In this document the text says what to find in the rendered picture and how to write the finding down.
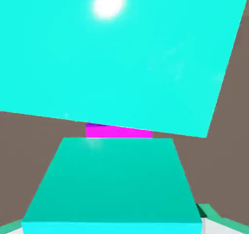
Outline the large cyan box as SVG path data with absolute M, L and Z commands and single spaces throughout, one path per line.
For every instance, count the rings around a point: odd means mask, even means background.
M 0 111 L 205 138 L 247 0 L 0 0 Z

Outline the small cyan cube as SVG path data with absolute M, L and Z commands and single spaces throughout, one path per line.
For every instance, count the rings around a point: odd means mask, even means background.
M 171 139 L 64 138 L 24 234 L 201 234 Z

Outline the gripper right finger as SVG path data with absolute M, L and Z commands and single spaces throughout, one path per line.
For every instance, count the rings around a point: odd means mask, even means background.
M 201 234 L 249 234 L 249 226 L 221 217 L 209 204 L 197 204 Z

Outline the small magenta cube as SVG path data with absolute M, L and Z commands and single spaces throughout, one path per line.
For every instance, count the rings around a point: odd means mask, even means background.
M 86 123 L 87 138 L 152 138 L 149 130 Z

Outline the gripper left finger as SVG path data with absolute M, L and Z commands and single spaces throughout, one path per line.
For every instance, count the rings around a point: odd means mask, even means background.
M 21 219 L 0 226 L 0 234 L 23 234 Z

